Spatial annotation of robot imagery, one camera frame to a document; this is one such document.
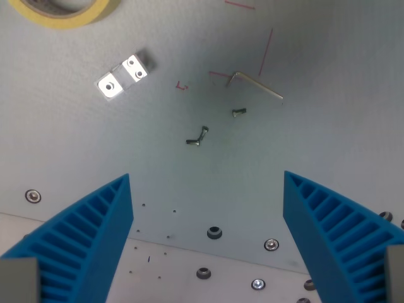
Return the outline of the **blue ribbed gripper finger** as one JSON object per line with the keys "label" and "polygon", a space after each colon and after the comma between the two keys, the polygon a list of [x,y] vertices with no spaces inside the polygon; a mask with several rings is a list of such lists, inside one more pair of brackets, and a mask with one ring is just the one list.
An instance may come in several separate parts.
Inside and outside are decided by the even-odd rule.
{"label": "blue ribbed gripper finger", "polygon": [[105,302],[133,218],[124,174],[60,211],[1,259],[38,261],[42,302]]}
{"label": "blue ribbed gripper finger", "polygon": [[295,173],[284,173],[283,218],[322,302],[386,302],[386,248],[403,231]]}

